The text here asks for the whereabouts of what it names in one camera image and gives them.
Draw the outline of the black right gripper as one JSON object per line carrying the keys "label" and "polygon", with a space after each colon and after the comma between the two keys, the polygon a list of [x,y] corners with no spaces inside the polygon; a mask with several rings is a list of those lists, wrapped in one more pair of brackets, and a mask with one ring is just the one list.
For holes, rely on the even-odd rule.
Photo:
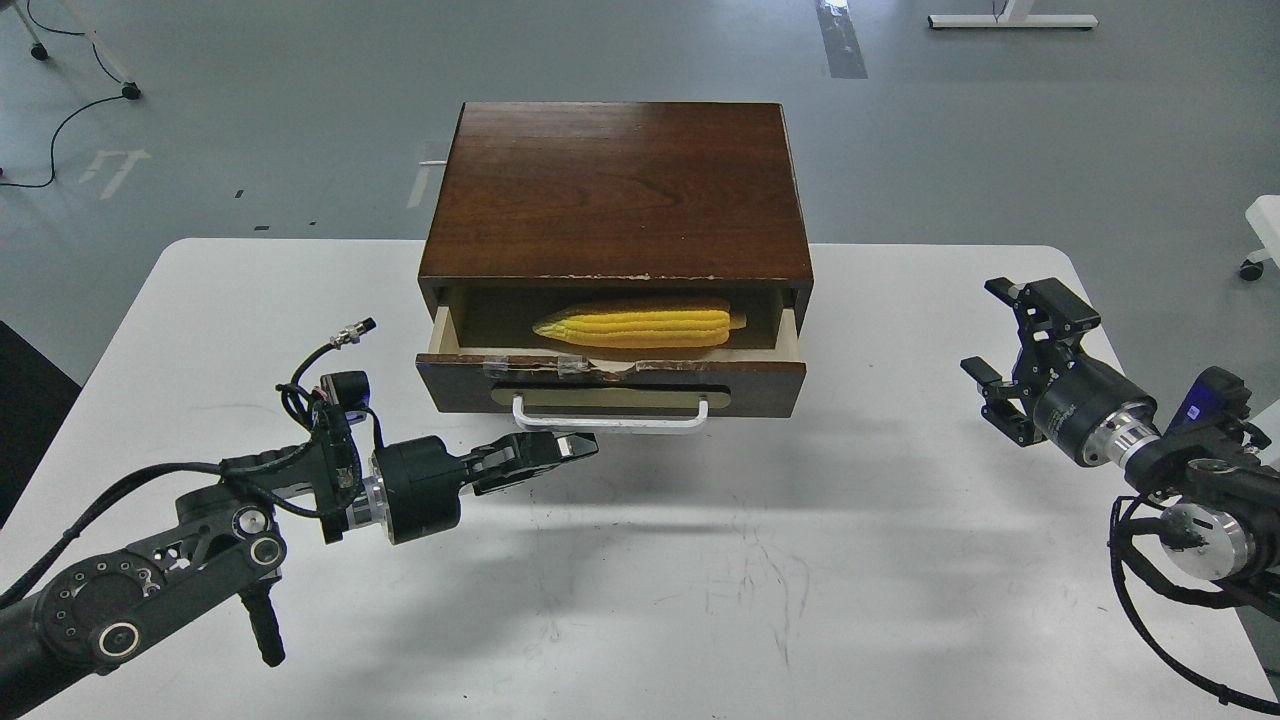
{"label": "black right gripper", "polygon": [[[1019,447],[1046,439],[1082,468],[1107,461],[1107,424],[1116,414],[1148,421],[1157,407],[1139,386],[1082,347],[1101,315],[1057,278],[1021,284],[997,277],[986,291],[1012,309],[1020,345],[1014,365],[1020,384],[1005,380],[984,359],[965,357],[961,369],[975,382],[980,415]],[[1015,407],[1021,400],[1024,411]]]}

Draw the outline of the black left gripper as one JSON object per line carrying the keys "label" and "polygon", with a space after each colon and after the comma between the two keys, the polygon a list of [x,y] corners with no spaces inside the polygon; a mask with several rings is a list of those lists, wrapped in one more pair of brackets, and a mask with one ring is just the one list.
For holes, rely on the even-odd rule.
{"label": "black left gripper", "polygon": [[[522,484],[563,465],[598,454],[593,433],[517,432],[468,455],[474,495]],[[392,544],[404,544],[457,528],[460,492],[467,483],[466,461],[448,452],[436,436],[387,445],[372,451],[370,503]]]}

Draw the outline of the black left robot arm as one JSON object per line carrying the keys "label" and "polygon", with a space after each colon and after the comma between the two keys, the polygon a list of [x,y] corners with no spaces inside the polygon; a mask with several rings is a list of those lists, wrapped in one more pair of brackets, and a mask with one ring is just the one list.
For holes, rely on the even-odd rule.
{"label": "black left robot arm", "polygon": [[[303,374],[323,356],[372,331],[364,319],[312,351],[278,386],[285,414],[307,432],[301,445],[220,462],[161,462],[109,486],[60,539],[3,593],[3,716],[17,719],[82,679],[106,675],[236,597],[262,661],[285,659],[270,593],[287,543],[280,511],[319,523],[335,543],[379,525],[393,544],[460,524],[463,489],[476,496],[517,486],[596,454],[591,433],[516,432],[452,455],[435,436],[389,445],[370,405],[364,372]],[[372,419],[362,462],[352,425]],[[175,501],[177,524],[123,548],[52,573],[72,541],[109,509],[160,477],[198,473],[215,482]]]}

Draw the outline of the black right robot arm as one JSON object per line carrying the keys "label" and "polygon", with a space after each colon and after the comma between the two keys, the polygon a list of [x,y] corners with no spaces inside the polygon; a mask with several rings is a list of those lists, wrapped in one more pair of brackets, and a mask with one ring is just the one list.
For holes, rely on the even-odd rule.
{"label": "black right robot arm", "polygon": [[1160,430],[1155,398],[1084,350],[1101,316],[1061,281],[997,277],[984,287],[1012,311],[1020,350],[1010,377],[982,357],[961,361],[982,416],[1021,447],[1048,441],[1082,468],[1123,471],[1132,493],[1114,501],[1107,546],[1126,619],[1157,659],[1221,705],[1276,715],[1275,701],[1174,659],[1126,587],[1135,577],[1174,603],[1277,618],[1279,480],[1260,460],[1271,439],[1251,421],[1244,380],[1206,368]]}

